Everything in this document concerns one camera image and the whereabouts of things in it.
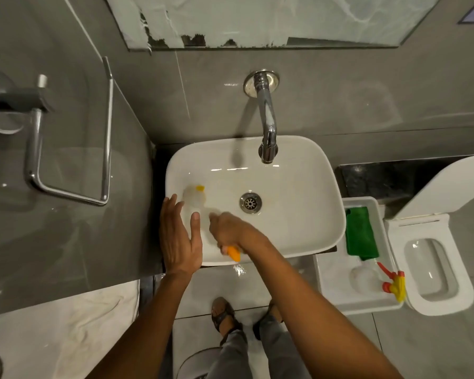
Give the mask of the brown left sandal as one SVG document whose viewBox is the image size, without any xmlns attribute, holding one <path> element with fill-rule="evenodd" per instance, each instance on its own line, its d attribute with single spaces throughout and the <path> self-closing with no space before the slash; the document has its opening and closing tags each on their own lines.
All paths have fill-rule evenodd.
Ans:
<svg viewBox="0 0 474 379">
<path fill-rule="evenodd" d="M 213 301 L 211 319 L 221 336 L 227 335 L 237 324 L 232 306 L 223 297 L 218 297 Z"/>
</svg>

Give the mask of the chrome wall faucet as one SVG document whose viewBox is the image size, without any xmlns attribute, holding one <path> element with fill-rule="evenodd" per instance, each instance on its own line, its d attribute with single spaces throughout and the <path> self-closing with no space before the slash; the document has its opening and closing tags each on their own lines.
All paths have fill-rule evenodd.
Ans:
<svg viewBox="0 0 474 379">
<path fill-rule="evenodd" d="M 277 153 L 277 123 L 271 94 L 279 85 L 279 75 L 271 70 L 261 69 L 250 73 L 243 84 L 244 93 L 256 98 L 263 128 L 263 139 L 259 146 L 262 163 L 273 163 Z"/>
</svg>

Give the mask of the person's right leg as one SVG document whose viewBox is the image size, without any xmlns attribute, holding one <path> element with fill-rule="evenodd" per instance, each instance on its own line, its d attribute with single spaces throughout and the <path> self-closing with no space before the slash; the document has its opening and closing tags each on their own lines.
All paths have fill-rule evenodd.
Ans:
<svg viewBox="0 0 474 379">
<path fill-rule="evenodd" d="M 268 359 L 270 379 L 312 379 L 288 331 L 262 346 Z"/>
</svg>

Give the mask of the wall mirror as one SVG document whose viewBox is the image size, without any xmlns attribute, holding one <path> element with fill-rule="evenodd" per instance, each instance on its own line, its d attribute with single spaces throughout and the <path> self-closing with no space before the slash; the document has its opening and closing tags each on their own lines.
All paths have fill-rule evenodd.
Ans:
<svg viewBox="0 0 474 379">
<path fill-rule="evenodd" d="M 105 0 L 129 50 L 394 48 L 440 0 Z"/>
</svg>

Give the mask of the person's left leg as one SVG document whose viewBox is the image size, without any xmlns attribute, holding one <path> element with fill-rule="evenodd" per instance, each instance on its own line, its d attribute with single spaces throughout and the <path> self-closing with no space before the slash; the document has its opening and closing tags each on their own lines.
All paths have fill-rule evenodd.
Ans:
<svg viewBox="0 0 474 379">
<path fill-rule="evenodd" d="M 205 379 L 253 379 L 245 333 L 234 329 L 222 342 L 220 354 Z"/>
</svg>

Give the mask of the grey wall fixture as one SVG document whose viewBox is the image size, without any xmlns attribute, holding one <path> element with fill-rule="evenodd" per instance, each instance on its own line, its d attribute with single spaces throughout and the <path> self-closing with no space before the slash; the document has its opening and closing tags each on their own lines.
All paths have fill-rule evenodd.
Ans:
<svg viewBox="0 0 474 379">
<path fill-rule="evenodd" d="M 53 111 L 47 82 L 46 75 L 39 75 L 35 86 L 19 87 L 0 70 L 0 134 L 20 132 L 26 121 L 19 117 L 22 114 L 30 114 L 35 109 L 42 113 Z"/>
</svg>

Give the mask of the white toilet lid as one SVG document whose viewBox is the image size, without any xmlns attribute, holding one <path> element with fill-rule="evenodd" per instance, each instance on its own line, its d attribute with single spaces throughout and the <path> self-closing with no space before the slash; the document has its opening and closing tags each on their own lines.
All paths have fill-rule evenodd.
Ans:
<svg viewBox="0 0 474 379">
<path fill-rule="evenodd" d="M 403 220 L 452 213 L 473 198 L 474 156 L 471 156 L 441 170 L 393 219 Z"/>
</svg>

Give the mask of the black stone counter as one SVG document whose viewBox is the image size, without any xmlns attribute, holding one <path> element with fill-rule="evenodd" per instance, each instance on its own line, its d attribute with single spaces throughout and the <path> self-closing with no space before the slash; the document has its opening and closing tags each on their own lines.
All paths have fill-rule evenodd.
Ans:
<svg viewBox="0 0 474 379">
<path fill-rule="evenodd" d="M 340 165 L 335 176 L 343 197 L 403 201 L 412 198 L 440 171 L 465 156 L 404 159 Z"/>
</svg>

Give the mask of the person's right forearm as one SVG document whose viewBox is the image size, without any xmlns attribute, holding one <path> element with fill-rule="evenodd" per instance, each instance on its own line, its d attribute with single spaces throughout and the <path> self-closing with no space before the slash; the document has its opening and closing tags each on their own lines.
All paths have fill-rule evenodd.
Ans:
<svg viewBox="0 0 474 379">
<path fill-rule="evenodd" d="M 313 379 L 404 379 L 265 235 L 244 235 L 239 246 L 255 264 Z"/>
</svg>

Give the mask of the person's leg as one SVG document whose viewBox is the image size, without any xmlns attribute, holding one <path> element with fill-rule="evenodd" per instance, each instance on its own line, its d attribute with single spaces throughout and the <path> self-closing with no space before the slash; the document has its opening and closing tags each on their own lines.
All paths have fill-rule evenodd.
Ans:
<svg viewBox="0 0 474 379">
<path fill-rule="evenodd" d="M 312 379 L 288 331 L 262 346 L 268 359 L 270 379 Z"/>
<path fill-rule="evenodd" d="M 253 379 L 245 333 L 234 329 L 222 342 L 220 354 L 205 379 Z"/>
</svg>

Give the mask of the spray bottle with yellow trigger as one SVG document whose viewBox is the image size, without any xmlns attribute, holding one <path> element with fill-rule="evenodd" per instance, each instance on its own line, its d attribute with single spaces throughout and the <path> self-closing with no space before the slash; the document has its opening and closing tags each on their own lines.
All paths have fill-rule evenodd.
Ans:
<svg viewBox="0 0 474 379">
<path fill-rule="evenodd" d="M 398 303 L 406 299 L 405 273 L 391 271 L 377 260 L 367 260 L 349 273 L 350 285 L 363 295 L 393 295 Z"/>
</svg>

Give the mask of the white ceramic sink basin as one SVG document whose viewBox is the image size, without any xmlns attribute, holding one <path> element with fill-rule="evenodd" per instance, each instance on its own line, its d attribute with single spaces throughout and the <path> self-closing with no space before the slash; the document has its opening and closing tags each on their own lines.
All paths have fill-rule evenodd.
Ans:
<svg viewBox="0 0 474 379">
<path fill-rule="evenodd" d="M 260 137 L 197 142 L 178 150 L 165 175 L 165 193 L 201 184 L 210 212 L 230 212 L 265 234 L 286 258 L 311 255 L 335 246 L 344 236 L 346 215 L 330 162 L 312 140 L 277 137 L 278 154 L 264 164 Z M 262 209 L 246 214 L 239 199 L 253 191 Z M 235 264 L 221 254 L 213 236 L 203 241 L 203 266 Z"/>
</svg>

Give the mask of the person's left hand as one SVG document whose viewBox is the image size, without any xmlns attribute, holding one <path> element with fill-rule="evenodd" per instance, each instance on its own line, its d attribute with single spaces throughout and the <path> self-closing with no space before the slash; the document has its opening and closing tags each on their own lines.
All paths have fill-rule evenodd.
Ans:
<svg viewBox="0 0 474 379">
<path fill-rule="evenodd" d="M 184 202 L 177 195 L 165 197 L 160 211 L 159 237 L 166 273 L 191 278 L 202 265 L 202 248 L 191 248 L 181 210 Z"/>
</svg>

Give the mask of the brown right sandal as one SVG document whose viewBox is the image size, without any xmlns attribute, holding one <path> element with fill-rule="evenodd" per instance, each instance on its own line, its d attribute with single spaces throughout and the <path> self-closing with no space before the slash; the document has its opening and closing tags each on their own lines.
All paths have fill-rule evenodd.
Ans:
<svg viewBox="0 0 474 379">
<path fill-rule="evenodd" d="M 255 338 L 263 344 L 271 343 L 284 333 L 283 319 L 274 301 L 271 300 L 266 312 L 252 326 Z"/>
</svg>

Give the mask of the grey bucket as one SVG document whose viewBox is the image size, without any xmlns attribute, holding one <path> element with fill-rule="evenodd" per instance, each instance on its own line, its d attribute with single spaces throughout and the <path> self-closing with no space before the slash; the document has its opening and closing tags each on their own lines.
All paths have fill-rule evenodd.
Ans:
<svg viewBox="0 0 474 379">
<path fill-rule="evenodd" d="M 211 366 L 217 361 L 221 347 L 208 348 L 188 357 L 177 372 L 176 379 L 206 379 Z"/>
</svg>

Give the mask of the chrome sink drain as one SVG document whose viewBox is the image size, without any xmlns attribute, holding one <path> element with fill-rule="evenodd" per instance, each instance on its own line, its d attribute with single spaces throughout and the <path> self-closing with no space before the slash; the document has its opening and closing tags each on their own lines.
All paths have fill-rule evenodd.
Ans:
<svg viewBox="0 0 474 379">
<path fill-rule="evenodd" d="M 261 197 L 253 191 L 243 194 L 240 199 L 240 208 L 246 214 L 257 214 L 262 209 Z"/>
</svg>

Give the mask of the white bottle with yellow cap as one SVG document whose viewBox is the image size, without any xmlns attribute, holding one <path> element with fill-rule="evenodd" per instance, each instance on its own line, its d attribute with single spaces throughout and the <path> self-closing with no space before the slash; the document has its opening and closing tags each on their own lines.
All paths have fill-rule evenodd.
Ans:
<svg viewBox="0 0 474 379">
<path fill-rule="evenodd" d="M 182 201 L 184 202 L 183 209 L 181 210 L 181 218 L 183 224 L 191 236 L 190 219 L 194 212 L 198 212 L 200 215 L 200 229 L 201 229 L 201 240 L 204 241 L 209 231 L 210 210 L 206 206 L 206 187 L 201 184 L 187 186 L 182 195 Z"/>
</svg>

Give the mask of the person's right hand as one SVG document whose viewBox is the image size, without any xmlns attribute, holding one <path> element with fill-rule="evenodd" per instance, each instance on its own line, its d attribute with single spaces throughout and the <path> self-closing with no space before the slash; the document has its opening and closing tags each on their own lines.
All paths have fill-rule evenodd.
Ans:
<svg viewBox="0 0 474 379">
<path fill-rule="evenodd" d="M 233 214 L 229 222 L 231 246 L 238 247 L 248 256 L 253 257 L 271 245 L 269 239 L 250 223 Z"/>
</svg>

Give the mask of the person's left forearm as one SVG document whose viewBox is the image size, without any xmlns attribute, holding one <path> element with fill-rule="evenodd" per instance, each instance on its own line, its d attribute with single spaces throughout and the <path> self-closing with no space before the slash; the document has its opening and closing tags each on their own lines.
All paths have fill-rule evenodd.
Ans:
<svg viewBox="0 0 474 379">
<path fill-rule="evenodd" d="M 183 294 L 193 273 L 168 272 L 144 311 L 86 379 L 157 379 Z"/>
</svg>

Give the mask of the white plastic tray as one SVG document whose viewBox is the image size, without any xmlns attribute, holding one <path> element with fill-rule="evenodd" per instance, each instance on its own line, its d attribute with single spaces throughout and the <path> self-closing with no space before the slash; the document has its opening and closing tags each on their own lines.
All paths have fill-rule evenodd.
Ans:
<svg viewBox="0 0 474 379">
<path fill-rule="evenodd" d="M 343 205 L 345 209 L 367 207 L 379 257 L 361 261 L 349 255 L 343 236 L 335 252 L 314 256 L 319 291 L 346 316 L 400 309 L 404 302 L 382 290 L 383 282 L 391 280 L 378 266 L 380 262 L 388 270 L 398 271 L 383 222 L 384 209 L 373 197 L 343 198 Z"/>
</svg>

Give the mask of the green cloth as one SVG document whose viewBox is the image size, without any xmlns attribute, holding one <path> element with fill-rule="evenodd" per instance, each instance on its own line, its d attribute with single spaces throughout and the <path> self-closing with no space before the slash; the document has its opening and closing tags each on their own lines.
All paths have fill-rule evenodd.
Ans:
<svg viewBox="0 0 474 379">
<path fill-rule="evenodd" d="M 378 258 L 379 250 L 367 207 L 349 208 L 345 210 L 345 214 L 347 254 L 359 257 L 361 261 Z"/>
</svg>

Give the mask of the brown sandal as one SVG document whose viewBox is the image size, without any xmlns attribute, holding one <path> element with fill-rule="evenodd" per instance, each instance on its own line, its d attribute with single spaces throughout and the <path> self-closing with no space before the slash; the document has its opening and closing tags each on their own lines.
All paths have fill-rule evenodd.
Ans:
<svg viewBox="0 0 474 379">
<path fill-rule="evenodd" d="M 284 333 L 283 319 L 274 301 L 271 300 L 266 312 L 252 326 L 255 338 L 263 344 L 271 343 Z"/>
<path fill-rule="evenodd" d="M 218 297 L 213 301 L 211 319 L 221 336 L 227 335 L 237 324 L 232 306 L 223 297 Z"/>
</svg>

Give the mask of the white toilet bowl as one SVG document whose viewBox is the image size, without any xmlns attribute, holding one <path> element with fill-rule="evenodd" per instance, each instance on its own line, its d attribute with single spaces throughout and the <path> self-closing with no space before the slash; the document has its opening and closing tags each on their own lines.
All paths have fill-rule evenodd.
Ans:
<svg viewBox="0 0 474 379">
<path fill-rule="evenodd" d="M 405 303 L 424 316 L 462 312 L 474 287 L 449 228 L 449 215 L 386 220 L 396 266 L 405 274 Z"/>
</svg>

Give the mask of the chrome towel rail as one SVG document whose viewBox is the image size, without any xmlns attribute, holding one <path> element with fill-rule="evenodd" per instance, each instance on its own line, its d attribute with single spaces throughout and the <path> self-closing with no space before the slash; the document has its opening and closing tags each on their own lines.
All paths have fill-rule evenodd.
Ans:
<svg viewBox="0 0 474 379">
<path fill-rule="evenodd" d="M 106 128 L 105 128 L 105 144 L 103 147 L 102 159 L 102 182 L 101 197 L 92 198 L 80 195 L 68 190 L 58 189 L 53 186 L 44 184 L 40 178 L 40 166 L 42 157 L 42 121 L 44 112 L 41 108 L 34 108 L 31 112 L 32 127 L 28 135 L 25 152 L 25 180 L 35 189 L 50 196 L 68 199 L 79 203 L 86 203 L 94 206 L 104 206 L 108 203 L 110 197 L 111 183 L 111 159 L 112 159 L 112 118 L 114 104 L 114 77 L 108 57 L 101 58 L 104 70 L 106 72 L 108 89 L 107 89 L 107 111 L 106 111 Z"/>
</svg>

